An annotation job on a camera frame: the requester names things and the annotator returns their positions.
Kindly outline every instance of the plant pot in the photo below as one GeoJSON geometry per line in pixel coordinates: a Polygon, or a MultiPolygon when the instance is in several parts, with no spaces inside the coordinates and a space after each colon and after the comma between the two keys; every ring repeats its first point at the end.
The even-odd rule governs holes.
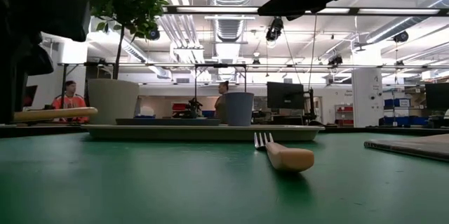
{"type": "Polygon", "coordinates": [[[226,93],[226,116],[228,126],[251,126],[253,93],[226,93]]]}
{"type": "Polygon", "coordinates": [[[91,79],[88,81],[89,103],[98,113],[90,118],[91,124],[115,125],[116,119],[132,119],[139,95],[137,83],[91,79]]]}

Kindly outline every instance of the wooden handle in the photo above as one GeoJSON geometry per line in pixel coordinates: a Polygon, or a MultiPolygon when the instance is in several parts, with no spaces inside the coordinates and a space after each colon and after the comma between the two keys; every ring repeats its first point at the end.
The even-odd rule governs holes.
{"type": "Polygon", "coordinates": [[[312,167],[314,153],[310,150],[288,148],[278,143],[267,143],[268,158],[278,171],[301,172],[312,167]]]}
{"type": "Polygon", "coordinates": [[[57,118],[89,117],[97,114],[97,108],[81,107],[58,110],[39,110],[14,113],[14,122],[41,121],[57,118]]]}

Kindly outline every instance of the table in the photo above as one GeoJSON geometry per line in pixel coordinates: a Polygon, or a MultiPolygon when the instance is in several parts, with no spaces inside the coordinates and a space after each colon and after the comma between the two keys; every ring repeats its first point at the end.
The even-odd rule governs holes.
{"type": "Polygon", "coordinates": [[[0,223],[441,223],[449,164],[369,150],[376,133],[320,133],[276,173],[252,143],[0,139],[0,223]]]}

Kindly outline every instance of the fork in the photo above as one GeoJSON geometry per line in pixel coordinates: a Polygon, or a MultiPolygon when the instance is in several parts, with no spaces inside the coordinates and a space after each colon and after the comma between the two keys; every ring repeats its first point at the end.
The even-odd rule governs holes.
{"type": "Polygon", "coordinates": [[[315,162],[314,153],[300,148],[284,147],[273,140],[273,135],[267,132],[254,132],[256,150],[267,150],[272,166],[278,171],[301,172],[312,167],[315,162]]]}

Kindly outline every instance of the woman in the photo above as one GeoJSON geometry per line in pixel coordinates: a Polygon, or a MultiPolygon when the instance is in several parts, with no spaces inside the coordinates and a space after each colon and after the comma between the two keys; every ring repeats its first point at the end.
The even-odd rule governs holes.
{"type": "Polygon", "coordinates": [[[226,102],[223,94],[226,94],[229,90],[229,81],[222,82],[218,85],[218,93],[221,96],[217,99],[215,103],[215,117],[220,119],[221,124],[226,124],[226,102]]]}

